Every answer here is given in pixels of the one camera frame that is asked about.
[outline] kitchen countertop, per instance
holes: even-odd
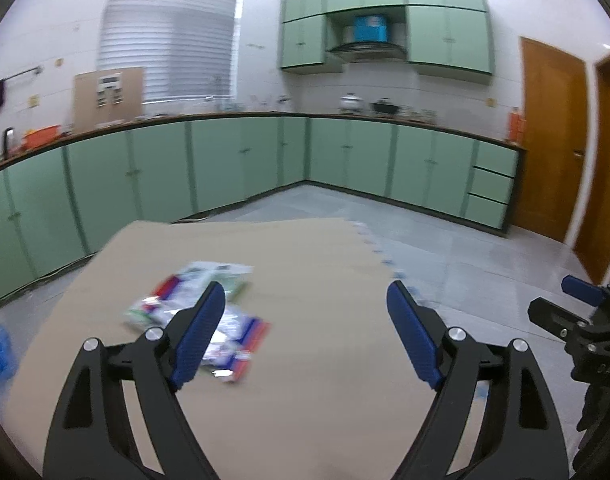
[[[505,142],[504,140],[492,139],[478,134],[470,132],[463,132],[460,130],[454,130],[452,128],[445,128],[439,125],[421,123],[417,121],[409,121],[403,118],[388,118],[388,117],[376,117],[376,116],[362,116],[362,115],[345,115],[345,114],[305,114],[297,112],[218,112],[212,114],[195,114],[195,115],[178,115],[178,116],[164,116],[147,121],[131,121],[122,124],[115,124],[105,128],[98,128],[89,132],[83,132],[80,134],[71,134],[61,136],[57,140],[44,144],[39,148],[27,150],[19,153],[15,156],[8,158],[7,160],[0,160],[0,171],[4,170],[8,166],[19,162],[25,158],[29,158],[39,153],[47,152],[72,142],[79,140],[90,139],[92,137],[102,136],[105,134],[111,134],[114,132],[123,132],[125,130],[133,130],[135,128],[143,128],[144,126],[154,126],[156,124],[169,124],[176,123],[179,121],[200,121],[205,119],[224,119],[224,118],[235,118],[235,117],[310,117],[310,118],[323,118],[323,119],[352,119],[360,121],[374,121],[379,123],[390,123],[390,124],[402,124],[403,126],[415,126],[417,128],[425,128],[427,130],[437,130],[440,132],[446,132],[450,134],[460,135],[463,137],[470,137],[471,139],[484,140],[491,144],[497,144],[498,146],[505,146],[512,150],[524,151],[524,148],[515,146]]]

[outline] snack package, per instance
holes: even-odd
[[[142,332],[153,326],[164,328],[176,312],[194,306],[210,282],[219,282],[227,304],[201,365],[223,381],[237,381],[245,375],[252,354],[269,329],[264,320],[229,303],[251,271],[251,267],[237,264],[192,262],[132,305],[126,312],[128,323]]]

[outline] white kettle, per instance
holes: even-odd
[[[347,95],[341,97],[341,114],[360,114],[362,108],[362,99],[354,92],[347,92]]]

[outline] wooden door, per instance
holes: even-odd
[[[562,242],[574,210],[587,133],[584,62],[522,38],[525,170],[514,223]]]
[[[610,57],[597,66],[598,153],[587,212],[576,253],[595,283],[610,264]]]

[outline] window blind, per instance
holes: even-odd
[[[236,3],[108,0],[98,70],[144,67],[144,102],[234,97]]]

